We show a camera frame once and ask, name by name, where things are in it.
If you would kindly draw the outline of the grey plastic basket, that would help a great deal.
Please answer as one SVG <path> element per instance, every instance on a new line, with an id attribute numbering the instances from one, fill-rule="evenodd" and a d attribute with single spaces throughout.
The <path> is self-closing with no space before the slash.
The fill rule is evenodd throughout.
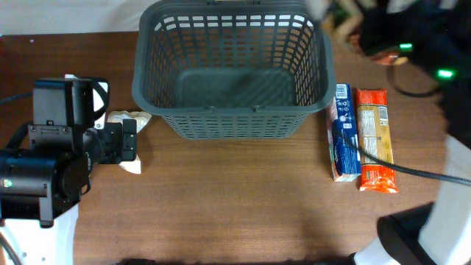
<path id="1" fill-rule="evenodd" d="M 306 1 L 158 1 L 141 15 L 133 99 L 183 138 L 287 138 L 335 89 Z"/>

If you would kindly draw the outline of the blue biscuit box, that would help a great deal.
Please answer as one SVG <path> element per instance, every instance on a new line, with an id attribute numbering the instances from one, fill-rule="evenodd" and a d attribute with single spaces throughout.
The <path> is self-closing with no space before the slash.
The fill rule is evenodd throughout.
<path id="1" fill-rule="evenodd" d="M 327 139 L 334 182 L 352 182 L 361 175 L 361 155 L 357 150 L 358 130 L 350 85 L 336 85 L 335 96 L 327 106 Z"/>

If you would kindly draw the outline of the orange cracker packet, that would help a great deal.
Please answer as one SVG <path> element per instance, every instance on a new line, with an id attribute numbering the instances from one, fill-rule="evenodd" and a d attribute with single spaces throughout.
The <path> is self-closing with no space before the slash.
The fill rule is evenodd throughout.
<path id="1" fill-rule="evenodd" d="M 393 163 L 392 141 L 385 89 L 357 89 L 357 125 L 359 146 L 369 155 Z M 396 194 L 396 173 L 367 156 L 361 157 L 360 191 Z"/>

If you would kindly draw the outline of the tan snack bag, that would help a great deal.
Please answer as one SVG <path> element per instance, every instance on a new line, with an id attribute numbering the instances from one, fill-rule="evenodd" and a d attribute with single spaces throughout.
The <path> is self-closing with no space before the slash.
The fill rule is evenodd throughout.
<path id="1" fill-rule="evenodd" d="M 367 55 L 360 46 L 361 26 L 365 22 L 366 12 L 375 11 L 383 1 L 377 0 L 337 0 L 325 1 L 325 15 L 331 11 L 332 30 L 335 39 L 351 52 L 367 57 L 382 66 L 400 66 L 408 61 L 401 56 L 398 48 L 384 48 L 379 52 Z"/>

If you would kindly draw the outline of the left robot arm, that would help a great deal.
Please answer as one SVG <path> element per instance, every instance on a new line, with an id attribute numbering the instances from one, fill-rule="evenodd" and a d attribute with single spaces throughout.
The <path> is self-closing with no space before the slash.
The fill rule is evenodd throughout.
<path id="1" fill-rule="evenodd" d="M 137 158 L 137 122 L 100 122 L 105 78 L 39 79 L 31 94 L 33 120 L 1 150 L 1 252 L 7 264 L 72 264 L 93 168 Z"/>

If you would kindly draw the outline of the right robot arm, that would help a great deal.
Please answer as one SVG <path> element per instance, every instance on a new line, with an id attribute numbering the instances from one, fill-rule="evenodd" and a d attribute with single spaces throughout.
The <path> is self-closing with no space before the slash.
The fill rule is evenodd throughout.
<path id="1" fill-rule="evenodd" d="M 351 1 L 344 39 L 371 57 L 411 43 L 411 61 L 439 79 L 448 120 L 445 172 L 416 171 L 439 180 L 434 202 L 381 217 L 378 235 L 350 256 L 351 264 L 465 264 L 470 260 L 470 3 L 468 1 Z"/>

